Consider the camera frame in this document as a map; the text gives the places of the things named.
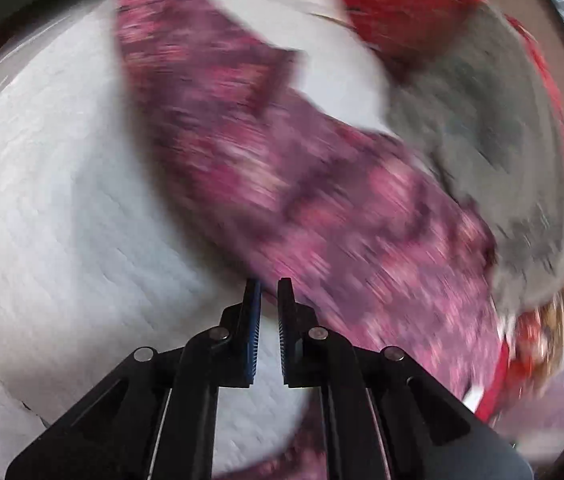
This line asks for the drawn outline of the purple pink floral garment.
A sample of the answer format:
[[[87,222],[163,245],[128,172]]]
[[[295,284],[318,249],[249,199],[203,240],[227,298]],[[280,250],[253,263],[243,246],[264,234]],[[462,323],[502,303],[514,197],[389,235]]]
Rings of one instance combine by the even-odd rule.
[[[211,0],[117,0],[130,92],[168,196],[227,259],[358,347],[394,344],[455,396],[500,352],[495,242],[401,141],[318,110],[297,53]]]

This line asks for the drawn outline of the white quilted bedspread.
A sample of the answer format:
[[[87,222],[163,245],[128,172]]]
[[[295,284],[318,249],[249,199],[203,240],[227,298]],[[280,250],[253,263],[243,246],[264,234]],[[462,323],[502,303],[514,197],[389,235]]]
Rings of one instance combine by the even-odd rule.
[[[0,53],[0,474],[133,350],[177,348],[244,279],[167,199],[114,0],[36,8]]]

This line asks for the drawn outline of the grey floral pillow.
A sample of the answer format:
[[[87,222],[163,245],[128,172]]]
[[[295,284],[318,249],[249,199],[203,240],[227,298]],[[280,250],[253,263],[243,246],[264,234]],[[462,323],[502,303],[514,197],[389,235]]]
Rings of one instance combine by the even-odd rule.
[[[450,195],[474,203],[496,241],[501,313],[546,304],[564,286],[564,141],[521,35],[482,3],[446,51],[393,84],[389,127]]]

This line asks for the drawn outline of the red patterned blanket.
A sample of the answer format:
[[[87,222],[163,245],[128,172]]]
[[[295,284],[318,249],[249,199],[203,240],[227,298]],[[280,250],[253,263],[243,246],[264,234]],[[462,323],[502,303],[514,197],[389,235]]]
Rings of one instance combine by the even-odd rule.
[[[423,70],[436,55],[446,51],[453,36],[477,6],[489,4],[487,0],[343,0],[343,3],[353,30],[385,68],[389,93],[393,84],[403,84],[415,72]],[[564,141],[560,90],[544,52],[521,22],[502,14],[523,39],[549,93]],[[438,177],[442,195],[447,200],[456,200],[450,195],[444,179]]]

